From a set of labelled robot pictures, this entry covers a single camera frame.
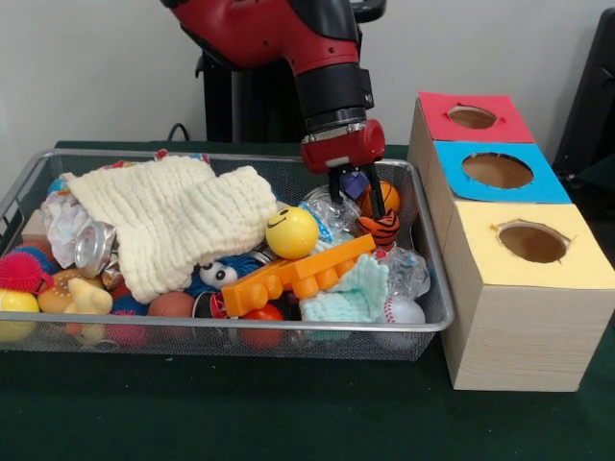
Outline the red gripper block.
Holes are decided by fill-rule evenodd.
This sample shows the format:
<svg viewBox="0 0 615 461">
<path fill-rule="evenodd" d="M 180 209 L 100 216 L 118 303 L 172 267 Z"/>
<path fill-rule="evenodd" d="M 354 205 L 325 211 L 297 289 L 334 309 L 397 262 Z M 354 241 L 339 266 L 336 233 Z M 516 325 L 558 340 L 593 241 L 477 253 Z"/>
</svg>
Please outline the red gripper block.
<svg viewBox="0 0 615 461">
<path fill-rule="evenodd" d="M 365 174 L 371 187 L 370 203 L 377 220 L 386 214 L 386 210 L 374 162 L 383 158 L 384 151 L 384 131 L 375 119 L 307 134 L 301 143 L 306 167 L 315 174 L 328 173 L 330 196 L 334 204 L 342 204 L 340 172 L 336 167 L 347 164 L 355 167 L 366 165 Z"/>
</svg>

